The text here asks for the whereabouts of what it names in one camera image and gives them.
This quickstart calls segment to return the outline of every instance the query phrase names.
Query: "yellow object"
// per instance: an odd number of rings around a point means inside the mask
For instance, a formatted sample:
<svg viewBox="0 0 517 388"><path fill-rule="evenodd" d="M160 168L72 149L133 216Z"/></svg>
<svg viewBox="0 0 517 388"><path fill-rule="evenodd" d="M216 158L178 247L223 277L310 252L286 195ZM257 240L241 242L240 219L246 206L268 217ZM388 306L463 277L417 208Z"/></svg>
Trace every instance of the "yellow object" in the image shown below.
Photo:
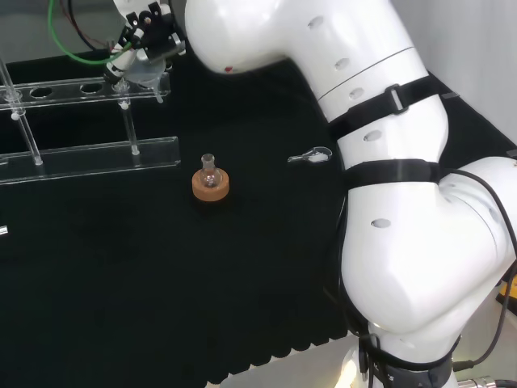
<svg viewBox="0 0 517 388"><path fill-rule="evenodd" d="M506 295L506 287L508 287L508 285L504 285L504 287L501 288L500 294L503 296ZM514 278L514 282L511 285L510 297L517 299L517 276Z"/></svg>

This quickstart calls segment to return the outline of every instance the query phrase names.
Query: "green cable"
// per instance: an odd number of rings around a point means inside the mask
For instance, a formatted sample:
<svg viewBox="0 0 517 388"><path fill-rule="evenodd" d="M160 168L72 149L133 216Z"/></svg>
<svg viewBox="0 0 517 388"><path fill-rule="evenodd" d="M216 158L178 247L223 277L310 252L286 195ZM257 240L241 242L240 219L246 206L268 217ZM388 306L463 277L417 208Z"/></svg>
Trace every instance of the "green cable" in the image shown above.
<svg viewBox="0 0 517 388"><path fill-rule="evenodd" d="M78 57L77 55L72 54L70 51L68 51L65 48L65 46L63 46L63 44L59 41L59 38L57 37L56 31L54 30L54 26L53 26L53 22L52 22L53 10L54 10L54 0L49 0L48 1L48 19L47 19L48 30L50 31L50 34L52 35L52 38L54 39L54 42L56 43L57 47L59 47L59 49L63 53L65 53L66 55L68 55L70 58L72 58L73 60L75 60L77 62L84 63L85 65L106 65L107 63L113 62L115 59L124 55L124 53L131 48L131 42L129 42L128 44L126 44L124 46L124 48L122 48L122 51L120 51L120 53L116 54L113 57L102 59L100 61L89 61L87 59Z"/></svg>

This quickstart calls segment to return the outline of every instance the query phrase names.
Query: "black strap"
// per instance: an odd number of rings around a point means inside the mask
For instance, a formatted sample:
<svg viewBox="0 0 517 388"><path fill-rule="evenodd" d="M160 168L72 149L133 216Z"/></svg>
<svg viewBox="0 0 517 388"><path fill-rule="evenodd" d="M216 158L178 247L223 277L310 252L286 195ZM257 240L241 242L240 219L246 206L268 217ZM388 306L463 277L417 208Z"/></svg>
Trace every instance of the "black strap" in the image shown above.
<svg viewBox="0 0 517 388"><path fill-rule="evenodd" d="M374 362L381 365L389 365L394 368L405 369L412 372L424 372L427 370L431 370L434 368L438 368L443 363L448 362L452 353L456 350L456 347L460 343L461 337L458 337L452 349L445 356L440 358L437 361L427 362L426 364L415 364L414 362L404 361L400 358L397 358L384 350L378 349L373 346L372 341L370 339L364 339L359 342L359 346L364 349L364 351L368 354L368 357L371 357Z"/></svg>
<svg viewBox="0 0 517 388"><path fill-rule="evenodd" d="M348 190L373 184L400 182L439 183L438 163L420 159L394 159L364 162L344 172Z"/></svg>
<svg viewBox="0 0 517 388"><path fill-rule="evenodd" d="M419 103L438 93L436 82L430 76L402 86L393 85L382 95L355 105L347 113L332 121L330 135L337 141L374 121L390 115L400 115L414 103Z"/></svg>

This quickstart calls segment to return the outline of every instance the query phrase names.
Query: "floor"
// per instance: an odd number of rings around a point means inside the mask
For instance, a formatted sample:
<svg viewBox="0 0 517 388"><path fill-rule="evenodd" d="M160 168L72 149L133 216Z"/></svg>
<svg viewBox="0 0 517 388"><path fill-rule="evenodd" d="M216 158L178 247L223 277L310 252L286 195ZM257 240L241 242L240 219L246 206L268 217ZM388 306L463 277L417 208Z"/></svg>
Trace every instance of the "floor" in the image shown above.
<svg viewBox="0 0 517 388"><path fill-rule="evenodd" d="M463 331L455 360L472 360L485 352L498 324L501 305L495 301L498 291L486 298ZM339 339L305 352L292 353L280 360L236 376L229 376L221 388L334 388L343 359L356 346L353 336ZM517 317L506 314L506 321L492 355L474 369L457 373L459 381L491 376L499 380L517 380Z"/></svg>

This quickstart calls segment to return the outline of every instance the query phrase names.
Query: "white wall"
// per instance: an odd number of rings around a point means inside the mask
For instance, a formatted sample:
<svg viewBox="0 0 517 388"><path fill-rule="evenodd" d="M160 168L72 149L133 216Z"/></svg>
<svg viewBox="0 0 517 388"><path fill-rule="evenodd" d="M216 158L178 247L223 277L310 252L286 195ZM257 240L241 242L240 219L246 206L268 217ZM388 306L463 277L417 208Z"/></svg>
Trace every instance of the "white wall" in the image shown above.
<svg viewBox="0 0 517 388"><path fill-rule="evenodd" d="M517 1L392 1L427 68L517 143Z"/></svg>
<svg viewBox="0 0 517 388"><path fill-rule="evenodd" d="M0 52L6 62L63 55L47 31L46 0L0 2ZM187 0L171 1L181 26L186 2ZM55 0L55 3L54 26L63 45L74 53L89 51L74 28L62 16L59 0ZM74 0L74 13L79 27L87 35L100 41L117 40L124 26L124 20L112 0Z"/></svg>

